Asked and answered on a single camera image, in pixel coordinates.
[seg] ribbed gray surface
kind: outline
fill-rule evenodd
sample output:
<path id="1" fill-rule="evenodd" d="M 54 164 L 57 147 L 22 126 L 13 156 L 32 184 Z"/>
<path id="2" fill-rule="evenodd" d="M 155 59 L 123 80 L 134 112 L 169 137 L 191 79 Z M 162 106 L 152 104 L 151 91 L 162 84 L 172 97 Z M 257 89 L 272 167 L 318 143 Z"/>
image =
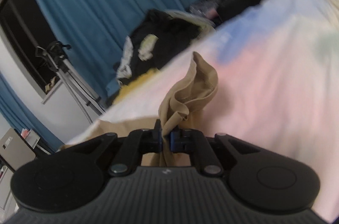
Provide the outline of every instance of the ribbed gray surface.
<path id="1" fill-rule="evenodd" d="M 138 167 L 113 178 L 94 201 L 74 211 L 43 214 L 21 209 L 8 224 L 324 224 L 312 211 L 273 216 L 253 211 L 222 181 L 194 168 Z"/>

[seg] window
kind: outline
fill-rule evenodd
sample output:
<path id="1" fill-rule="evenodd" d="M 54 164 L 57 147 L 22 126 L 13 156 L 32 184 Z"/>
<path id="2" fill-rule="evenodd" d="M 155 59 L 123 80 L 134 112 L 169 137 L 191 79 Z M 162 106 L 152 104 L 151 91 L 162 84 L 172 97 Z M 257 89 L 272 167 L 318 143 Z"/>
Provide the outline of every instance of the window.
<path id="1" fill-rule="evenodd" d="M 46 48 L 56 38 L 35 0 L 3 0 L 0 25 L 19 59 L 45 92 L 55 77 L 42 58 L 35 57 L 37 46 Z"/>

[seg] bed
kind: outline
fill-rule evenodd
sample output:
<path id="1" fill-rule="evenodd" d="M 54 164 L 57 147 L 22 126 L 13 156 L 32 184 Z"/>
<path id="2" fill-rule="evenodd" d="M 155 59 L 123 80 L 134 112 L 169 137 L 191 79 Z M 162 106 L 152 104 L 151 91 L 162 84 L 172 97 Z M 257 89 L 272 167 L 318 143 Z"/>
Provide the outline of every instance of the bed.
<path id="1" fill-rule="evenodd" d="M 193 51 L 219 76 L 204 110 L 205 135 L 227 133 L 311 166 L 321 180 L 313 209 L 332 222 L 339 214 L 339 0 L 263 0 L 179 54 L 100 119 L 156 116 Z"/>

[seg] tripod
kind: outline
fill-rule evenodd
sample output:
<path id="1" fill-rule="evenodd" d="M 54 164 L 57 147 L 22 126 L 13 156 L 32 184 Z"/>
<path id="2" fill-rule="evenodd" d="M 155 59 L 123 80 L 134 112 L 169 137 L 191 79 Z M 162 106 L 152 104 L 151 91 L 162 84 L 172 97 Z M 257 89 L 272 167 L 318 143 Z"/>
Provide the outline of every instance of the tripod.
<path id="1" fill-rule="evenodd" d="M 83 99 L 86 103 L 86 106 L 90 107 L 96 114 L 99 116 L 102 115 L 102 112 L 73 84 L 73 82 L 69 79 L 67 72 L 70 76 L 79 84 L 79 86 L 87 93 L 87 91 L 92 95 L 93 100 L 98 104 L 100 97 L 95 93 L 95 91 L 80 77 L 77 71 L 73 68 L 71 63 L 68 60 L 66 53 L 64 52 L 63 48 L 71 49 L 70 45 L 63 45 L 59 41 L 52 42 L 48 45 L 47 49 L 42 47 L 36 47 L 35 56 L 43 58 L 48 67 L 57 74 L 60 80 L 63 82 L 65 87 L 67 88 L 68 92 L 74 98 L 84 115 L 86 116 L 89 123 L 92 123 L 92 119 L 89 116 L 88 112 L 81 104 L 78 97 L 75 95 L 77 93 L 81 99 Z"/>

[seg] circular black cover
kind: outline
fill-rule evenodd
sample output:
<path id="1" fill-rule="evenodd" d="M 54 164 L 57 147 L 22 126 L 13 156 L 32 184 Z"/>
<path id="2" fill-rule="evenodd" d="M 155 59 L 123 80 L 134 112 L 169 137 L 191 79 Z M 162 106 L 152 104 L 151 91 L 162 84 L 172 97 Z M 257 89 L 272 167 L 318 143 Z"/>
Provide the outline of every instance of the circular black cover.
<path id="1" fill-rule="evenodd" d="M 39 212 L 57 213 L 81 207 L 101 191 L 104 176 L 85 154 L 64 152 L 19 168 L 11 190 L 19 205 Z"/>
<path id="2" fill-rule="evenodd" d="M 272 154 L 241 157 L 231 169 L 228 184 L 248 204 L 271 212 L 296 212 L 312 205 L 319 178 L 308 166 Z"/>

